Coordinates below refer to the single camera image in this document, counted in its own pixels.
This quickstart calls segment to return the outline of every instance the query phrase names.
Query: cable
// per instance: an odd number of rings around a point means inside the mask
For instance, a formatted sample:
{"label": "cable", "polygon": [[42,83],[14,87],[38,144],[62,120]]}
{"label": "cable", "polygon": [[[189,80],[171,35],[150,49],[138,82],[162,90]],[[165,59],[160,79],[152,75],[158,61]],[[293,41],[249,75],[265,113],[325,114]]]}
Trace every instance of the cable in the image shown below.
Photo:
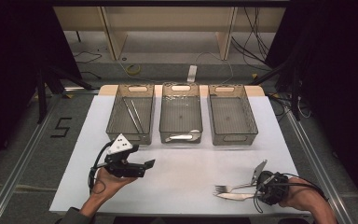
{"label": "cable", "polygon": [[298,104],[297,104],[298,111],[300,112],[300,114],[301,114],[304,118],[308,119],[308,118],[310,117],[310,115],[311,115],[312,112],[310,111],[308,115],[305,115],[305,114],[302,112],[301,108],[300,108],[300,102],[301,102],[301,97],[298,96]]}
{"label": "cable", "polygon": [[231,43],[233,43],[234,49],[236,49],[239,53],[242,54],[243,61],[244,61],[247,65],[249,65],[249,66],[251,66],[251,67],[253,67],[253,68],[256,68],[256,69],[260,69],[260,70],[264,70],[264,71],[268,71],[268,72],[271,71],[270,69],[264,69],[264,68],[256,67],[256,66],[253,66],[253,65],[249,64],[248,62],[246,62],[245,56],[248,57],[248,58],[251,58],[251,59],[255,59],[255,60],[261,62],[262,64],[266,65],[266,63],[265,63],[263,60],[261,60],[261,59],[258,58],[256,55],[254,55],[251,51],[249,51],[248,49],[245,48],[248,40],[246,40],[245,45],[242,46],[240,43],[238,43],[238,41],[237,41],[234,37],[231,37],[231,38],[232,38]]}
{"label": "cable", "polygon": [[132,68],[135,67],[135,64],[130,64],[126,67],[126,73],[131,76],[138,75],[141,72],[141,65],[136,64],[135,70],[132,70]]}
{"label": "cable", "polygon": [[114,142],[115,142],[115,139],[113,139],[112,141],[106,143],[103,146],[103,148],[101,149],[100,153],[97,156],[97,159],[94,162],[94,165],[89,169],[89,183],[88,183],[88,185],[89,185],[89,193],[91,193],[92,189],[94,188],[94,180],[95,180],[94,176],[97,173],[97,170],[102,167],[102,165],[101,166],[98,165],[98,161],[100,160],[100,158],[103,155],[103,152],[106,150],[106,148],[111,147]]}
{"label": "cable", "polygon": [[123,69],[124,73],[127,75],[127,77],[133,78],[133,79],[139,79],[139,80],[145,80],[145,81],[150,81],[150,82],[157,82],[157,83],[164,83],[164,82],[170,82],[168,80],[153,80],[153,79],[148,79],[148,78],[142,78],[142,77],[134,77],[131,74],[128,74],[127,69],[123,66],[123,64],[119,61],[117,61],[117,63],[121,66],[121,68]]}
{"label": "cable", "polygon": [[96,55],[97,57],[94,58],[94,59],[91,59],[91,60],[89,60],[89,61],[87,61],[87,62],[77,62],[77,63],[90,63],[90,62],[93,62],[93,61],[95,61],[95,60],[97,60],[97,59],[103,57],[102,54],[91,53],[91,52],[88,52],[88,51],[81,51],[80,53],[74,55],[74,58],[77,57],[77,56],[79,56],[80,54],[83,54],[83,53],[88,53],[88,54]]}
{"label": "cable", "polygon": [[97,76],[96,74],[94,74],[92,72],[80,72],[80,73],[89,73],[89,74],[92,74],[93,76],[97,77],[98,79],[102,79],[100,76]]}
{"label": "cable", "polygon": [[278,119],[278,123],[281,122],[281,120],[282,120],[284,117],[286,117],[287,113],[289,113],[290,111],[291,111],[291,109],[288,109],[288,110],[286,111],[286,113],[284,113],[284,115],[282,115],[281,118]]}
{"label": "cable", "polygon": [[249,18],[248,12],[246,11],[246,7],[244,7],[243,9],[245,11],[246,18],[248,19],[249,25],[251,26],[251,29],[252,29],[252,32],[249,34],[248,39],[250,38],[250,36],[252,34],[255,34],[255,37],[256,37],[256,40],[257,40],[257,45],[258,45],[258,48],[260,50],[260,54],[265,59],[264,54],[267,56],[266,51],[268,51],[269,48],[264,44],[263,39],[261,38],[261,36],[258,33],[258,24],[259,24],[258,13],[260,11],[260,8],[255,7],[255,21],[254,21],[253,25],[252,25],[251,19]]}
{"label": "cable", "polygon": [[[207,53],[209,53],[209,54],[211,54],[212,56],[214,56],[214,54],[212,54],[211,52],[202,52],[202,53],[200,53],[200,54],[197,56],[197,58],[196,58],[196,60],[195,60],[194,63],[197,63],[197,59],[198,59],[202,54],[207,54]],[[216,56],[214,56],[214,57],[215,57],[215,59],[217,59],[217,60],[219,60],[219,61],[222,61],[222,62],[228,64],[228,66],[229,66],[229,70],[231,71],[231,77],[228,78],[227,80],[225,80],[224,82],[220,83],[220,84],[225,84],[226,82],[228,82],[228,81],[230,81],[232,78],[234,78],[234,72],[232,71],[231,64],[230,64],[228,61],[222,60],[222,59],[220,59],[220,58],[218,58],[218,57],[216,57]]]}
{"label": "cable", "polygon": [[[306,181],[307,183],[289,183],[288,182],[289,179],[287,177],[288,175],[300,178]],[[321,195],[321,197],[324,198],[324,200],[328,201],[322,189],[305,178],[302,178],[298,175],[280,174],[278,172],[273,174],[270,171],[263,171],[260,177],[258,177],[257,179],[257,186],[254,196],[254,205],[257,212],[263,213],[263,209],[261,209],[261,206],[258,204],[258,201],[255,199],[258,192],[264,193],[261,197],[258,198],[260,201],[269,205],[273,205],[275,203],[281,202],[282,200],[284,200],[285,197],[287,197],[287,194],[290,190],[289,188],[291,186],[300,186],[300,187],[314,189],[319,193],[319,195]]]}
{"label": "cable", "polygon": [[282,98],[278,98],[276,96],[274,96],[276,93],[271,93],[271,94],[267,94],[267,97],[272,100],[272,101],[275,101],[277,102],[281,107],[282,107],[282,113],[280,114],[275,114],[275,116],[281,116],[283,115],[284,111],[285,111],[285,108],[290,108],[291,105],[290,104],[287,104]]}

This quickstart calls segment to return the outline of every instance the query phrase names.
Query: black cable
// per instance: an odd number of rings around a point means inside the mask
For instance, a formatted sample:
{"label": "black cable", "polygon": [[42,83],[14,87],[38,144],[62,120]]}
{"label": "black cable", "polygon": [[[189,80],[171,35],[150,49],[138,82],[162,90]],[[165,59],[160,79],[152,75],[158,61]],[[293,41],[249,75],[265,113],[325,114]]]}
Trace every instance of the black cable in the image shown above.
{"label": "black cable", "polygon": [[267,53],[266,53],[267,46],[264,44],[263,39],[260,37],[260,35],[258,33],[258,13],[259,13],[259,8],[258,7],[255,8],[255,21],[254,21],[253,25],[252,25],[251,19],[249,18],[248,12],[246,11],[246,7],[244,7],[243,9],[245,11],[246,18],[248,19],[249,25],[251,26],[251,29],[252,29],[251,33],[248,36],[248,40],[249,40],[249,38],[250,38],[250,36],[252,34],[255,34],[260,54],[263,57],[263,59],[265,60],[264,54],[267,55]]}
{"label": "black cable", "polygon": [[89,74],[92,74],[93,76],[97,77],[98,79],[102,79],[102,77],[97,76],[95,73],[92,73],[92,72],[80,72],[80,73],[89,73]]}
{"label": "black cable", "polygon": [[286,99],[283,99],[283,98],[279,98],[279,97],[276,97],[276,96],[274,96],[274,95],[275,95],[275,93],[274,93],[274,94],[268,94],[268,98],[277,101],[277,102],[280,103],[281,105],[287,106],[287,107],[289,107],[289,108],[292,107],[292,105],[290,104],[290,101],[289,101],[289,100],[286,100]]}
{"label": "black cable", "polygon": [[263,213],[263,209],[261,208],[260,204],[258,203],[258,200],[256,199],[257,192],[260,191],[260,189],[261,189],[261,186],[259,186],[255,191],[254,205],[255,205],[255,210],[257,210],[258,213]]}
{"label": "black cable", "polygon": [[271,99],[271,100],[273,100],[273,101],[275,101],[275,102],[277,102],[277,103],[281,106],[281,108],[282,108],[282,112],[279,113],[279,114],[275,114],[275,116],[278,117],[278,116],[283,115],[283,114],[284,114],[284,105],[282,105],[281,102],[279,102],[279,101],[278,101],[277,99],[275,99],[274,97],[268,96],[268,98]]}
{"label": "black cable", "polygon": [[300,186],[300,187],[307,187],[310,189],[316,190],[326,201],[326,197],[324,196],[324,192],[317,186],[314,186],[312,184],[302,184],[302,183],[285,183],[285,184],[270,184],[270,186]]}
{"label": "black cable", "polygon": [[278,123],[281,122],[281,120],[282,120],[284,117],[286,117],[287,113],[289,113],[290,111],[291,111],[291,109],[288,109],[288,110],[286,111],[286,113],[284,113],[284,115],[282,115],[281,118],[278,119]]}
{"label": "black cable", "polygon": [[101,168],[100,166],[98,166],[98,161],[100,160],[100,158],[103,155],[103,152],[106,150],[106,148],[111,147],[114,142],[115,142],[115,139],[104,145],[104,147],[101,149],[100,153],[98,154],[97,159],[94,162],[94,165],[89,169],[89,183],[88,183],[89,193],[91,193],[92,189],[94,188],[94,180],[95,180],[94,176],[97,173],[97,170],[99,168]]}
{"label": "black cable", "polygon": [[298,175],[292,175],[292,174],[287,174],[287,173],[282,174],[282,175],[291,175],[291,176],[295,176],[295,177],[297,177],[297,178],[300,178],[300,179],[302,179],[302,180],[307,181],[308,183],[312,184],[312,186],[314,186],[314,187],[317,189],[318,192],[322,193],[321,196],[324,197],[324,199],[327,201],[326,197],[324,196],[324,192],[322,191],[322,189],[319,188],[316,184],[310,182],[308,179],[303,178],[303,177],[300,177],[300,176],[298,176]]}
{"label": "black cable", "polygon": [[77,57],[77,56],[79,56],[80,54],[83,54],[83,53],[88,53],[88,54],[96,55],[96,56],[98,56],[98,57],[96,57],[96,58],[94,58],[94,59],[91,59],[91,60],[89,60],[89,61],[87,61],[87,62],[77,62],[77,63],[90,63],[90,62],[92,62],[92,61],[95,61],[95,60],[97,60],[97,59],[103,57],[102,54],[91,53],[91,52],[88,52],[88,51],[81,51],[80,53],[74,55],[74,58]]}
{"label": "black cable", "polygon": [[260,61],[261,63],[263,63],[264,65],[266,65],[266,63],[265,63],[263,60],[261,60],[260,58],[258,58],[257,56],[255,56],[251,51],[249,51],[248,49],[245,48],[245,47],[246,47],[246,43],[245,43],[245,45],[244,45],[244,47],[243,47],[240,43],[238,43],[238,41],[237,41],[234,37],[232,37],[232,40],[233,40],[233,42],[231,42],[231,43],[233,43],[233,47],[234,47],[239,53],[242,54],[243,60],[245,61],[245,63],[246,63],[247,65],[249,65],[250,67],[256,68],[256,69],[263,70],[263,71],[268,71],[268,72],[271,71],[270,69],[264,69],[264,68],[256,67],[256,66],[253,66],[253,65],[249,64],[248,62],[246,62],[245,56],[248,57],[248,58],[251,58],[251,59],[258,60],[258,61]]}

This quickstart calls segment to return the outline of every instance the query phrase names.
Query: human hand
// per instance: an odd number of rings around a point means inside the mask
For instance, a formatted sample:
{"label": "human hand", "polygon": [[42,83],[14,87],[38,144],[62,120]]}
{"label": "human hand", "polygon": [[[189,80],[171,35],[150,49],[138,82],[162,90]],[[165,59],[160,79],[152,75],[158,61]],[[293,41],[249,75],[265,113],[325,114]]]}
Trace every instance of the human hand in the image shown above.
{"label": "human hand", "polygon": [[[310,184],[307,181],[291,177],[288,183]],[[336,224],[336,216],[330,204],[318,191],[308,187],[290,186],[287,196],[279,202],[281,207],[293,207],[301,211],[310,211],[318,224]]]}
{"label": "human hand", "polygon": [[121,188],[130,184],[136,177],[116,177],[110,175],[105,168],[98,171],[89,199],[83,204],[80,213],[92,217],[107,200],[112,198]]}

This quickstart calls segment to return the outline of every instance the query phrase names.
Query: transparent plastic bin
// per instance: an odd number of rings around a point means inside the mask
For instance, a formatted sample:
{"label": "transparent plastic bin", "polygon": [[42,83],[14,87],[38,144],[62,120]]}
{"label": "transparent plastic bin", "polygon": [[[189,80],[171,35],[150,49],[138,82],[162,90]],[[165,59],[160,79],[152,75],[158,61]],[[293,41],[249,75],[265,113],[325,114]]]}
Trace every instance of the transparent plastic bin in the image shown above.
{"label": "transparent plastic bin", "polygon": [[159,132],[162,143],[199,143],[202,135],[200,87],[196,83],[162,85]]}
{"label": "transparent plastic bin", "polygon": [[106,133],[134,145],[150,145],[155,106],[154,85],[119,85]]}
{"label": "transparent plastic bin", "polygon": [[258,130],[244,86],[210,85],[208,90],[213,144],[251,145]]}

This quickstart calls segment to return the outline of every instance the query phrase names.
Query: silver utensil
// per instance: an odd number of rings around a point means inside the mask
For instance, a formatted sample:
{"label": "silver utensil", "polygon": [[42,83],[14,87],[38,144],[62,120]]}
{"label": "silver utensil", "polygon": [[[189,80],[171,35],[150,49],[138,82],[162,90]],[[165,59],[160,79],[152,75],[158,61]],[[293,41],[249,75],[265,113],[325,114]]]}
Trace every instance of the silver utensil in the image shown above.
{"label": "silver utensil", "polygon": [[246,199],[254,198],[254,196],[261,196],[262,194],[257,193],[214,193],[216,197],[230,199],[234,201],[245,201]]}
{"label": "silver utensil", "polygon": [[214,189],[216,190],[216,192],[218,193],[230,193],[232,190],[234,189],[244,189],[244,188],[250,188],[250,187],[254,187],[254,184],[243,184],[243,185],[238,185],[238,186],[227,186],[227,185],[215,185]]}
{"label": "silver utensil", "polygon": [[171,135],[165,139],[165,142],[171,142],[172,140],[186,140],[188,142],[196,141],[201,137],[199,130],[192,130],[188,134],[176,134]]}
{"label": "silver utensil", "polygon": [[132,103],[133,110],[135,111],[136,118],[139,121],[139,126],[141,126],[142,133],[144,133],[145,131],[144,131],[144,128],[142,127],[141,119],[139,118],[139,114],[138,114],[138,111],[136,110],[136,107],[135,107],[135,104],[133,103],[133,100],[131,100],[131,103]]}
{"label": "silver utensil", "polygon": [[140,133],[141,130],[139,129],[138,125],[136,124],[135,118],[133,117],[133,115],[132,115],[132,113],[131,113],[131,110],[130,110],[130,107],[129,107],[129,105],[127,104],[126,99],[124,99],[124,97],[123,97],[123,101],[124,101],[124,105],[126,105],[127,110],[128,110],[129,113],[130,113],[132,122],[133,122],[133,124],[135,125],[135,128],[136,128],[136,131],[137,131],[138,133]]}
{"label": "silver utensil", "polygon": [[243,189],[243,188],[250,188],[255,187],[256,180],[260,176],[261,172],[263,172],[264,167],[266,166],[267,160],[263,160],[260,164],[255,167],[254,174],[252,175],[252,180],[249,184],[243,184],[238,186],[224,186],[224,185],[215,185],[215,191],[218,193],[230,193],[234,189]]}

